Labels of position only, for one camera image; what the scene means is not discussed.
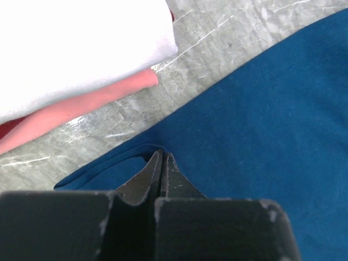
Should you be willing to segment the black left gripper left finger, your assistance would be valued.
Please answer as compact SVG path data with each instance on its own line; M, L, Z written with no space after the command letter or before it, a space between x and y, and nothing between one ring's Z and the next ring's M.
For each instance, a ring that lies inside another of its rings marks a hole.
M148 260L162 151L115 190L1 193L1 260Z

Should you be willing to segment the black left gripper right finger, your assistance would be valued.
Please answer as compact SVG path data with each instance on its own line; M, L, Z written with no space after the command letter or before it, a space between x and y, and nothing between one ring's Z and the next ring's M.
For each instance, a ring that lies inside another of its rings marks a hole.
M154 203L155 260L300 260L290 220L275 201L207 198L165 157Z

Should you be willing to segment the blue t-shirt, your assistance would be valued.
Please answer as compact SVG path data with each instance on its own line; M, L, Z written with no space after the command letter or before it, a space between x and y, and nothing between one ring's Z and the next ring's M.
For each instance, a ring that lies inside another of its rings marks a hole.
M347 10L272 46L55 190L110 190L172 153L206 196L269 198L305 260L347 260Z

